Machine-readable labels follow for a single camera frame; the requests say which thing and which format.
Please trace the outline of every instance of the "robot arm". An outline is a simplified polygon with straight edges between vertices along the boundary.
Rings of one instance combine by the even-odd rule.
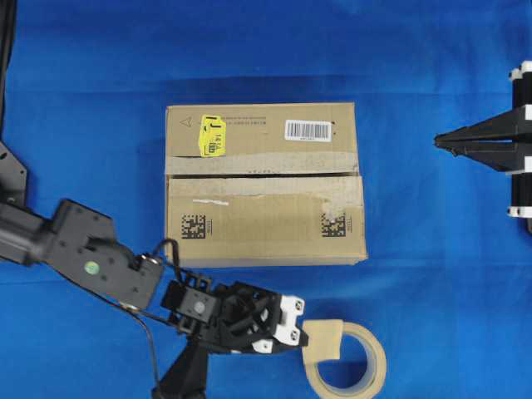
[[[164,240],[151,254],[134,255],[116,240],[108,216],[76,202],[63,200],[52,219],[0,204],[0,257],[26,266],[48,264],[134,315],[147,314],[143,309],[165,268],[158,253],[167,243],[174,246],[175,280],[161,303],[170,316],[159,321],[184,334],[188,344],[163,379],[157,378],[154,399],[204,399],[210,353],[270,354],[308,345],[297,326],[302,299],[244,283],[213,287],[212,279],[179,268],[174,240]]]

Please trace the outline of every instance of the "screw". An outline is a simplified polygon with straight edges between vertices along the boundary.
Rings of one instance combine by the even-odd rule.
[[[194,311],[198,314],[202,314],[205,311],[205,304],[201,301],[198,301],[194,305]]]

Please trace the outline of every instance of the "packing tape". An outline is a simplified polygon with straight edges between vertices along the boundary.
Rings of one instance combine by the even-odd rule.
[[[303,330],[308,335],[308,346],[303,348],[305,372],[311,387],[321,399],[372,399],[381,391],[386,379],[386,354],[371,332],[343,320],[307,320]],[[318,364],[340,359],[344,335],[354,337],[362,344],[367,356],[367,370],[357,384],[340,389],[322,379]]]

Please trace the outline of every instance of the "green light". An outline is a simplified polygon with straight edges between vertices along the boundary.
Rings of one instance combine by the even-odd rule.
[[[86,264],[85,264],[85,271],[87,273],[89,273],[91,276],[94,276],[96,274],[98,274],[98,272],[100,272],[100,265],[97,264],[95,261],[93,260],[89,260]]]

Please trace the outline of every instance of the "blue fabric surface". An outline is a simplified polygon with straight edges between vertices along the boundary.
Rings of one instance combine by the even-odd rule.
[[[370,259],[209,273],[372,330],[380,398],[529,397],[532,239],[505,215],[507,178],[432,145],[509,109],[527,57],[529,0],[21,0],[3,139],[38,213],[72,198],[143,252],[162,238],[168,105],[355,101]],[[46,266],[2,264],[0,304],[1,398],[149,397],[127,316]],[[164,371],[184,340],[150,325]],[[212,357],[209,398],[314,398],[300,357]]]

